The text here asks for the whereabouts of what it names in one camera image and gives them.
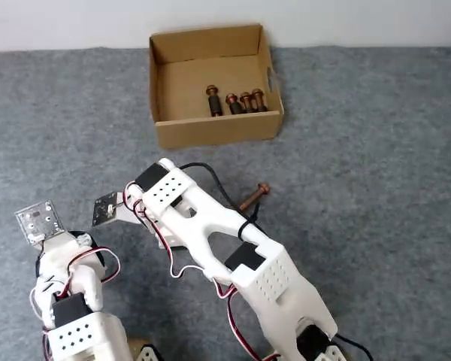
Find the gray carpet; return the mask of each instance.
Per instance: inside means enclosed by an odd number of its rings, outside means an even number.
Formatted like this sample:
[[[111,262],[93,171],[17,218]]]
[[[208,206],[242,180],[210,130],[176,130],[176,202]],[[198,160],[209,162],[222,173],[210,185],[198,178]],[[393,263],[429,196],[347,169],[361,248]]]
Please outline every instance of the gray carpet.
[[[87,230],[95,198],[163,156],[209,162],[237,200],[269,182],[260,224],[318,287],[341,333],[376,359],[451,359],[451,49],[273,58],[287,112],[276,139],[163,151],[146,50],[0,53],[0,360],[41,357],[27,299],[37,253],[14,212],[52,199],[69,229]],[[219,198],[207,173],[190,173]],[[212,284],[195,270],[170,279],[150,233],[114,223],[92,234],[123,261],[105,309],[130,336],[148,337],[166,360],[248,360]],[[211,243],[222,258],[238,245]],[[177,251],[178,265],[188,261]],[[233,307],[267,353],[254,314],[240,298]]]

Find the copper bolt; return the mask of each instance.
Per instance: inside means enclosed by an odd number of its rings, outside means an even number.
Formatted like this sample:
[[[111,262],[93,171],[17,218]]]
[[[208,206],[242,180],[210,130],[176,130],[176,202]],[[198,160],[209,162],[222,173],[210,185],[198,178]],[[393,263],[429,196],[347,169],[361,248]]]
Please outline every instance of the copper bolt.
[[[234,93],[225,96],[225,102],[228,104],[231,114],[242,114],[244,112],[241,103],[238,102],[238,96]]]
[[[248,92],[244,92],[241,94],[241,102],[244,103],[244,107],[246,108],[246,113],[255,113],[256,110],[253,108],[252,103],[253,96]]]
[[[222,115],[222,106],[217,95],[218,92],[219,90],[215,85],[210,85],[205,90],[205,93],[209,96],[209,109],[212,117],[220,117]]]
[[[268,111],[268,107],[264,105],[264,99],[262,98],[264,93],[259,88],[253,90],[253,96],[256,100],[257,111]]]
[[[271,190],[271,188],[269,188],[269,185],[267,183],[259,183],[257,187],[258,187],[257,191],[251,194],[249,198],[247,198],[244,201],[244,203],[241,204],[241,206],[239,207],[241,211],[245,211],[246,209],[248,209],[248,207],[250,207],[253,203],[257,202],[262,197],[263,194],[268,194]]]

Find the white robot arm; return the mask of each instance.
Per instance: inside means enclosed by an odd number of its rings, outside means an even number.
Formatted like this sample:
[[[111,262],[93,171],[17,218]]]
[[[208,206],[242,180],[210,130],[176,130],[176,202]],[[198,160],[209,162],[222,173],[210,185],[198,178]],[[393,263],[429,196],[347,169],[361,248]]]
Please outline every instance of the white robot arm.
[[[255,311],[274,348],[266,359],[345,360],[331,342],[337,325],[316,288],[298,272],[282,244],[237,211],[223,207],[172,161],[161,159],[124,193],[98,199],[93,225],[112,220],[143,223],[168,252],[170,247],[186,247],[207,279],[229,286],[226,293],[218,286],[220,296],[239,292]],[[221,263],[207,240],[212,232],[239,236],[244,242]]]
[[[44,323],[45,359],[132,361],[119,318],[101,312],[101,284],[119,273],[118,257],[85,232],[66,232],[51,201],[16,216],[27,241],[40,250],[30,302]],[[116,270],[107,277],[105,252],[117,260]]]

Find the open cardboard box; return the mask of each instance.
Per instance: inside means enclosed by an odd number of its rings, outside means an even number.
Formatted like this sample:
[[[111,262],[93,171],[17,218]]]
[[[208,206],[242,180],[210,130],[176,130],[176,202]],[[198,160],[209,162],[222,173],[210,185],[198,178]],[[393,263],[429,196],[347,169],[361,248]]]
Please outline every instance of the open cardboard box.
[[[219,89],[221,117],[211,117],[205,90]],[[267,112],[232,115],[226,94],[264,92]],[[163,148],[273,138],[284,109],[259,24],[150,37],[150,107]]]

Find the white wall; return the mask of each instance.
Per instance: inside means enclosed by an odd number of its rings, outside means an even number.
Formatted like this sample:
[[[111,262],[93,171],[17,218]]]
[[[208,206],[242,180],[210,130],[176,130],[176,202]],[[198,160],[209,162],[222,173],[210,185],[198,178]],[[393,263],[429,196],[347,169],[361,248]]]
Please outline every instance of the white wall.
[[[451,0],[0,0],[0,50],[147,47],[153,32],[251,21],[282,47],[451,45]]]

